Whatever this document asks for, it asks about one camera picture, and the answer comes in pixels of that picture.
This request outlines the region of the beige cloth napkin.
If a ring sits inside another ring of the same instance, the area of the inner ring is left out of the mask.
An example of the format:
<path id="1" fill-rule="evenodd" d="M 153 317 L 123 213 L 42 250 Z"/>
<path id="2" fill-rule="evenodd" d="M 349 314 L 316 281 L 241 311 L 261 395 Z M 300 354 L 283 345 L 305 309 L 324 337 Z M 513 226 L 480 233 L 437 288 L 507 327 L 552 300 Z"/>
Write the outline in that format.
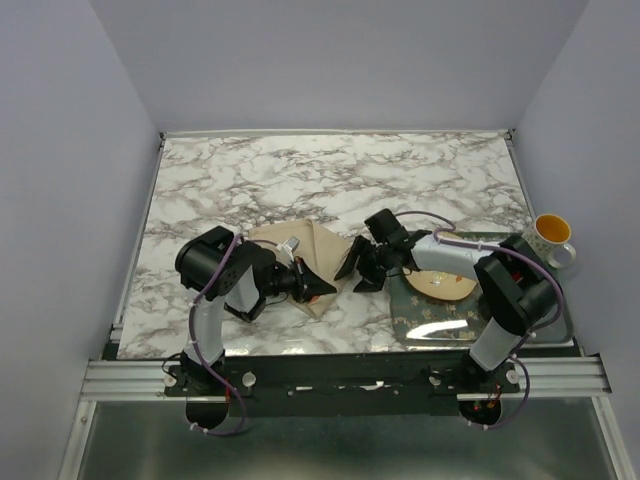
<path id="1" fill-rule="evenodd" d="M 337 290 L 335 294 L 321 296 L 314 303 L 302 304 L 290 300 L 292 305 L 311 318 L 319 319 L 347 283 L 346 278 L 335 281 L 334 276 L 350 249 L 350 242 L 310 219 L 263 225 L 249 231 L 250 240 L 274 242 L 275 246 L 266 245 L 274 252 L 279 244 L 283 244 L 290 237 L 296 237 L 300 241 L 295 254 L 301 256 L 317 275 Z"/>

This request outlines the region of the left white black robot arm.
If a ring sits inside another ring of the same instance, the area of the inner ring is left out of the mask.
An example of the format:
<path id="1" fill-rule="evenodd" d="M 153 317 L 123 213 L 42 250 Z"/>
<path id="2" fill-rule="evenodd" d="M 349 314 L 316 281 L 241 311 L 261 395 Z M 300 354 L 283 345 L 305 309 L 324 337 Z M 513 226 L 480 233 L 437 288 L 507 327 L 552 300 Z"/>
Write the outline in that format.
<path id="1" fill-rule="evenodd" d="M 252 322 L 271 298 L 309 304 L 337 292 L 295 253 L 299 244 L 290 237 L 272 250 L 217 226 L 180 249 L 175 270 L 181 285 L 196 292 L 189 307 L 188 340 L 180 365 L 197 393 L 209 395 L 221 385 L 222 372 L 215 363 L 224 355 L 225 312 Z"/>

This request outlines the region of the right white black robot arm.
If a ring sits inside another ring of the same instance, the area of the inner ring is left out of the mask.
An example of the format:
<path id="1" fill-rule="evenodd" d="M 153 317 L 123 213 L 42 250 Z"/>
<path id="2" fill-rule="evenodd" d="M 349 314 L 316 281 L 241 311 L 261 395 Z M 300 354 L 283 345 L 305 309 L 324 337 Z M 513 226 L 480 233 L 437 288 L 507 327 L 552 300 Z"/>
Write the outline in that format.
<path id="1" fill-rule="evenodd" d="M 373 239 L 357 236 L 334 279 L 356 271 L 357 292 L 377 292 L 392 270 L 438 271 L 477 282 L 490 319 L 455 369 L 456 380 L 480 392 L 551 310 L 563 314 L 563 291 L 533 247 L 519 233 L 495 243 L 451 236 L 452 228 L 407 230 L 390 210 L 365 220 Z"/>

